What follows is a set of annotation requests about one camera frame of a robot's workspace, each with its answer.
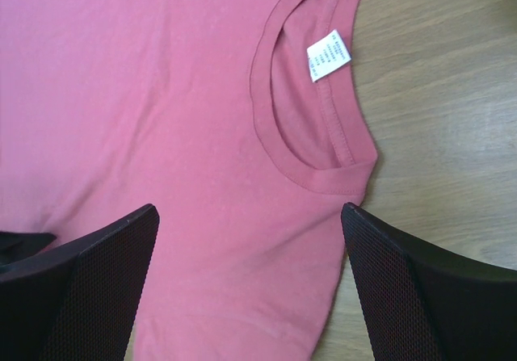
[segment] clothing label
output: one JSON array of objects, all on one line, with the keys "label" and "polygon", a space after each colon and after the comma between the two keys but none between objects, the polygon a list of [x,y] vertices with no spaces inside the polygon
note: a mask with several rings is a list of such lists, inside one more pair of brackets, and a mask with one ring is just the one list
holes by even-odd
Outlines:
[{"label": "clothing label", "polygon": [[350,53],[337,30],[307,48],[309,71],[313,82],[350,62]]}]

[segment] wood grain surface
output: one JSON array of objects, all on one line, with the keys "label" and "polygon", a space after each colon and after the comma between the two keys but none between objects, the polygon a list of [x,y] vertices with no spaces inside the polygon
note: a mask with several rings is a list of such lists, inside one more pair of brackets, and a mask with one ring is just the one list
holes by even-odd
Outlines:
[{"label": "wood grain surface", "polygon": [[[517,269],[517,0],[362,0],[352,53],[381,154],[364,207]],[[373,359],[349,262],[313,359]]]}]

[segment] t-shirt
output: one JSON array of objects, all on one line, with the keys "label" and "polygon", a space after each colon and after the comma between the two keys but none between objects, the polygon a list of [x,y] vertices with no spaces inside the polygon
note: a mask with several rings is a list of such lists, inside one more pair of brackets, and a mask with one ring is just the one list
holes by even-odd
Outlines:
[{"label": "t-shirt", "polygon": [[376,150],[307,48],[350,48],[358,2],[0,0],[0,229],[155,204],[135,360],[308,359]]}]

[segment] pink fabric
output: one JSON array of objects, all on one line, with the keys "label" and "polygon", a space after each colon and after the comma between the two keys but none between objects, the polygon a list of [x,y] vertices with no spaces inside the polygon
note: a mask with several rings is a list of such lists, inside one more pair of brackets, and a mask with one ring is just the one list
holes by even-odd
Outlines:
[{"label": "pink fabric", "polygon": [[376,151],[351,67],[306,48],[359,0],[0,0],[0,229],[162,223],[135,360],[308,359]]}]

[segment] table surface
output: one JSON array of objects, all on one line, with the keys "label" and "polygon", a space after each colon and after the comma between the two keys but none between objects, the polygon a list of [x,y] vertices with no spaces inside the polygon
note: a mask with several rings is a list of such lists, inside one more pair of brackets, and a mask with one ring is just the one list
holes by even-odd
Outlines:
[{"label": "table surface", "polygon": [[[380,151],[364,207],[517,269],[517,0],[362,0],[352,53]],[[313,359],[373,359],[349,262]]]}]

